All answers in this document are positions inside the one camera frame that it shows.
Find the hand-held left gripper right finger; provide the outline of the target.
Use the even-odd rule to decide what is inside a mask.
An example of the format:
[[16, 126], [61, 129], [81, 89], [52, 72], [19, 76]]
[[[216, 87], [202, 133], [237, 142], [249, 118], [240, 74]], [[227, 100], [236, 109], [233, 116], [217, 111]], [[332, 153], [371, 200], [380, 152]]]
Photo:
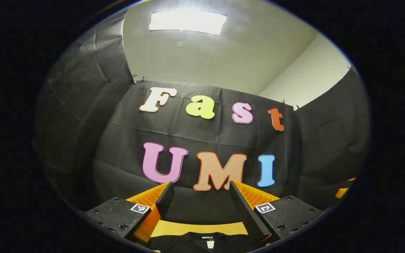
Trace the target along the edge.
[[246, 232], [263, 246], [301, 232], [323, 212], [295, 196], [276, 197], [238, 181], [229, 193]]

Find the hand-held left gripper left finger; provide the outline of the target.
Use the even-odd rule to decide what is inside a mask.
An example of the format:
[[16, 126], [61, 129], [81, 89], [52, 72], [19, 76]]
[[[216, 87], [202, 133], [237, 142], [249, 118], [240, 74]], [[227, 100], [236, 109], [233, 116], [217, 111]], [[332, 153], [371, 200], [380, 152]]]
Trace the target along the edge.
[[113, 197], [83, 214], [126, 240], [146, 245], [174, 195], [173, 182], [167, 182], [128, 199]]

